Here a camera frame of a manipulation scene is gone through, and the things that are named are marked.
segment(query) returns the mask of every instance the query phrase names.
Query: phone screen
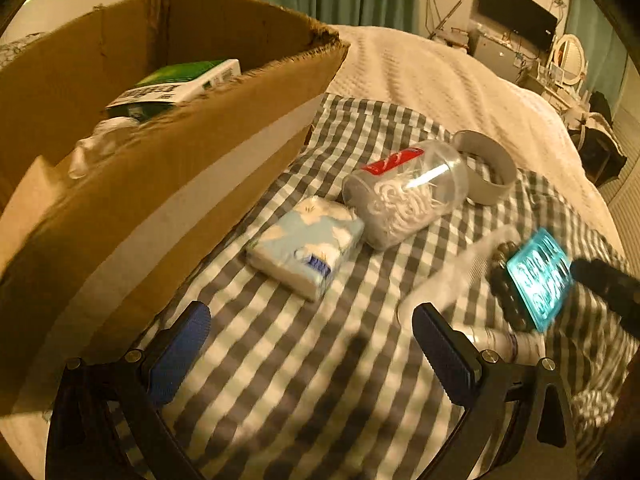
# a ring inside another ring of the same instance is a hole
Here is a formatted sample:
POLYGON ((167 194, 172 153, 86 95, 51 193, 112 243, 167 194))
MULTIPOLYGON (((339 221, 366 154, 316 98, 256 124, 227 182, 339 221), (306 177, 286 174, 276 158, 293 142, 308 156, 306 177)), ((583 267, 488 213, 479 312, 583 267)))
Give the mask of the phone screen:
POLYGON ((507 272, 539 332, 554 320, 571 288, 569 266, 562 247, 543 228, 507 262, 507 272))

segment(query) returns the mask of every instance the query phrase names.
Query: white bedspread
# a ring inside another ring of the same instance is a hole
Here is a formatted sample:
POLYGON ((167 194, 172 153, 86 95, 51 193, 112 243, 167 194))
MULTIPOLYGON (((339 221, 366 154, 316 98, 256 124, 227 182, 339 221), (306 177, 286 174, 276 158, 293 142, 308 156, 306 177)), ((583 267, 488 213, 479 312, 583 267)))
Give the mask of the white bedspread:
POLYGON ((546 176, 623 254, 607 205, 587 180, 560 117, 542 97, 498 78, 471 56, 420 36, 381 27, 336 28, 351 47, 329 92, 393 102, 450 132, 490 136, 519 167, 546 176))

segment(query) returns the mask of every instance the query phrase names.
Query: clear plastic jar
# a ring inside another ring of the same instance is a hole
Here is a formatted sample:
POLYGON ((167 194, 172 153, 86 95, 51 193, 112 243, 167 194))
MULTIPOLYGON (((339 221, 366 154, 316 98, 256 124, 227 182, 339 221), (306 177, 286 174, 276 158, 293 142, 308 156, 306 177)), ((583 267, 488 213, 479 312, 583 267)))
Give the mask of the clear plastic jar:
POLYGON ((367 164, 342 182, 344 203, 364 222, 364 239, 383 251, 459 207, 466 163, 454 147, 424 140, 367 164))
POLYGON ((546 356, 545 335, 540 332, 502 332, 491 328, 454 325, 476 350, 493 350, 508 363, 535 365, 546 356))

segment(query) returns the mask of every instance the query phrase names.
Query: tissue pack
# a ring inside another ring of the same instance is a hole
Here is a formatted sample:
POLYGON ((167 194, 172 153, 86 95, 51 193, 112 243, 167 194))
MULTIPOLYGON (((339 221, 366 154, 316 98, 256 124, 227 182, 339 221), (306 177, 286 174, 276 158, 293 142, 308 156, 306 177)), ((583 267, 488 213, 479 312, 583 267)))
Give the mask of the tissue pack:
POLYGON ((363 227, 342 204, 305 198, 248 244, 247 259, 300 296, 318 301, 350 257, 363 227))

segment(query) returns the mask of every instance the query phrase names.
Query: red label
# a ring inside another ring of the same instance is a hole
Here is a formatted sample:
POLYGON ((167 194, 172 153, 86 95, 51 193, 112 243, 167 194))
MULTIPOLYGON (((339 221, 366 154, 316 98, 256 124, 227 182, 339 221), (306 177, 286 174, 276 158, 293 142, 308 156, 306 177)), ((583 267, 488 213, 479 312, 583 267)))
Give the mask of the red label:
POLYGON ((383 158, 377 162, 367 164, 364 168, 365 171, 369 171, 372 175, 382 175, 383 173, 397 168, 400 164, 404 164, 412 158, 421 156, 424 151, 420 148, 407 148, 401 152, 393 153, 388 158, 383 158))

